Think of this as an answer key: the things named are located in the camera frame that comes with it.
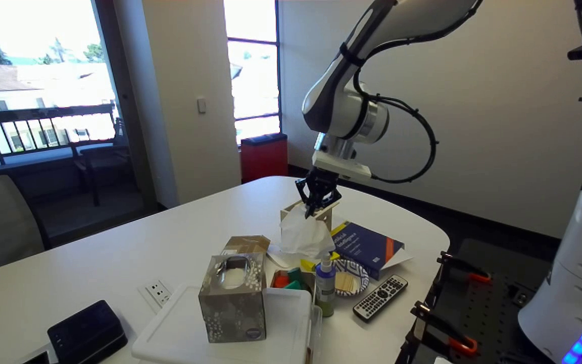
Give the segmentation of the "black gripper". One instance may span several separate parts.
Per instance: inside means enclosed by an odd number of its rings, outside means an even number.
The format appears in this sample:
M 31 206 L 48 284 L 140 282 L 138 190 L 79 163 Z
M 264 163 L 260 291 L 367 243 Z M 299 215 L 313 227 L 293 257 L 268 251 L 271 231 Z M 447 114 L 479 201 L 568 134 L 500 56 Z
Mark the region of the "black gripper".
M 338 202 L 338 173 L 313 168 L 305 177 L 295 181 L 299 198 L 305 211 L 313 211 L 308 217 L 318 217 L 323 208 Z

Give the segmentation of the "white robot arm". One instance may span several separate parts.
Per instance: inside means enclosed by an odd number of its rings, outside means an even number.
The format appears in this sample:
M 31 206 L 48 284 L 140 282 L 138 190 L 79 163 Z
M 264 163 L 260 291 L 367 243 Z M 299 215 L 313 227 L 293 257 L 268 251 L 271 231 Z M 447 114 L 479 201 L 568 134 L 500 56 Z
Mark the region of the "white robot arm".
M 299 0 L 283 35 L 307 59 L 307 208 L 352 177 L 555 234 L 518 328 L 582 364 L 582 0 Z

